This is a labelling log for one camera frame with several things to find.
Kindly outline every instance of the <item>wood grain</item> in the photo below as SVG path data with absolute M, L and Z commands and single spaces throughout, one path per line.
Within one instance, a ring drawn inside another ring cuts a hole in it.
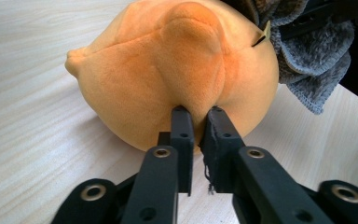
M 112 134 L 63 67 L 130 1 L 0 1 L 0 223 L 49 223 L 79 183 L 119 183 L 144 153 Z M 358 98 L 338 86 L 321 116 L 280 86 L 270 111 L 245 139 L 268 149 L 299 183 L 358 186 Z M 237 223 L 229 195 L 207 195 L 202 156 L 179 223 Z

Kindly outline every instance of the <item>orange plush toy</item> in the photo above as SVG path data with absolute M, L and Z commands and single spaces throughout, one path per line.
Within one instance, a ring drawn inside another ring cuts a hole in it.
M 214 105 L 241 136 L 265 116 L 278 86 L 267 32 L 215 0 L 141 0 L 130 4 L 65 64 L 109 129 L 141 150 L 171 128 L 184 106 L 196 144 Z

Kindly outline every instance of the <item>white wooden tabletop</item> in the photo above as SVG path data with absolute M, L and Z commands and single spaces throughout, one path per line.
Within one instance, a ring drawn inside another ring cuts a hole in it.
M 0 1 L 0 223 L 49 223 L 74 187 L 118 184 L 144 153 L 117 138 L 64 69 L 130 1 Z M 244 138 L 269 150 L 300 184 L 340 179 L 358 186 L 358 97 L 336 87 L 324 113 L 310 113 L 285 86 Z M 202 156 L 179 223 L 237 223 L 230 195 L 209 196 Z

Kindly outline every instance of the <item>gray knitted fabric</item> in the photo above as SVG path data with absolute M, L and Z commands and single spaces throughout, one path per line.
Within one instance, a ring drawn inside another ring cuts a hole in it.
M 308 110 L 321 114 L 325 101 L 351 63 L 348 53 L 354 39 L 351 22 L 333 24 L 329 21 L 319 30 L 282 41 L 279 27 L 301 15 L 308 0 L 240 1 L 246 2 L 243 7 L 251 6 L 255 10 L 245 16 L 256 21 L 262 30 L 267 21 L 271 21 L 270 40 L 278 55 L 280 83 L 286 84 Z

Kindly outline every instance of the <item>light wood surface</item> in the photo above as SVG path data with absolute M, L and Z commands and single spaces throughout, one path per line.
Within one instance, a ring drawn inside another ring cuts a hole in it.
M 0 223 L 49 223 L 81 182 L 120 183 L 144 153 L 102 124 L 63 67 L 130 1 L 0 1 Z M 358 186 L 358 97 L 336 87 L 320 116 L 280 86 L 245 139 L 268 149 L 299 183 L 341 179 Z M 207 194 L 202 157 L 179 223 L 237 223 L 230 195 Z

